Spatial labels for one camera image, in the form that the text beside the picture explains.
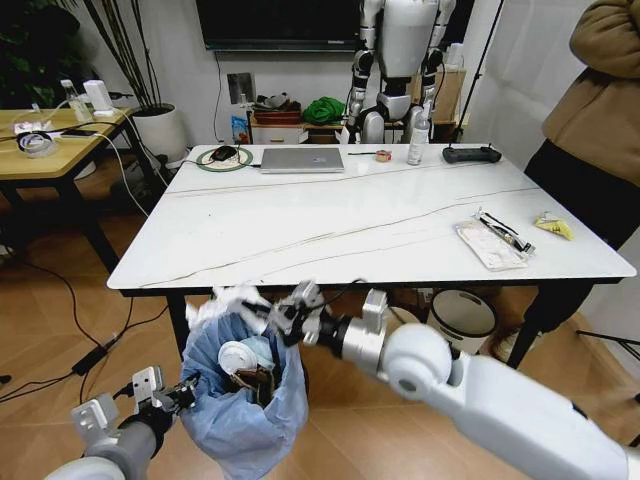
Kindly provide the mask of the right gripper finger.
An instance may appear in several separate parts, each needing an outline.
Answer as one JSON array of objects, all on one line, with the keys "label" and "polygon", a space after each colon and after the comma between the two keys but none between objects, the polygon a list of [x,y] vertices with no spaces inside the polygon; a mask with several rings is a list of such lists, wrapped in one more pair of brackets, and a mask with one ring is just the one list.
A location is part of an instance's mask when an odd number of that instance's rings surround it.
[{"label": "right gripper finger", "polygon": [[284,300],[269,305],[242,300],[241,305],[267,322],[286,322],[295,318],[295,306]]},{"label": "right gripper finger", "polygon": [[294,314],[291,318],[285,314],[270,314],[268,323],[278,331],[286,347],[297,345],[303,339],[301,314]]}]

